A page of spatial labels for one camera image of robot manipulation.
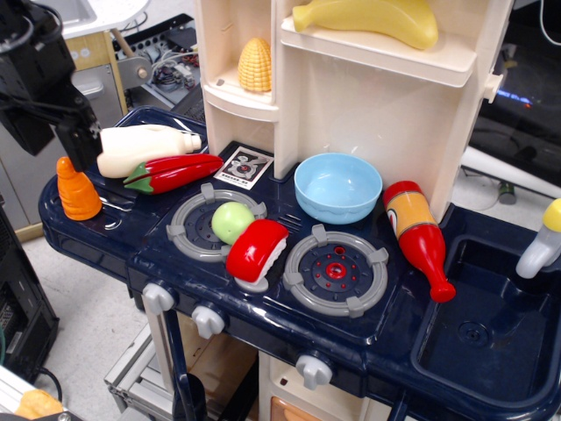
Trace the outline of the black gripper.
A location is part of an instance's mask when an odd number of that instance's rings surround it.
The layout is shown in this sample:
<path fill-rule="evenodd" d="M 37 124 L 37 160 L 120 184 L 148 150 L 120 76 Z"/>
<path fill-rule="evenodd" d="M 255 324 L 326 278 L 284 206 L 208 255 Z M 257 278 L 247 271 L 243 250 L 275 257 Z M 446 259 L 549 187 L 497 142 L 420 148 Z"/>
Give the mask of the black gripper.
<path fill-rule="evenodd" d="M 59 139 L 76 171 L 102 153 L 101 126 L 72 83 L 75 63 L 64 39 L 29 42 L 1 54 L 1 123 L 29 154 Z"/>

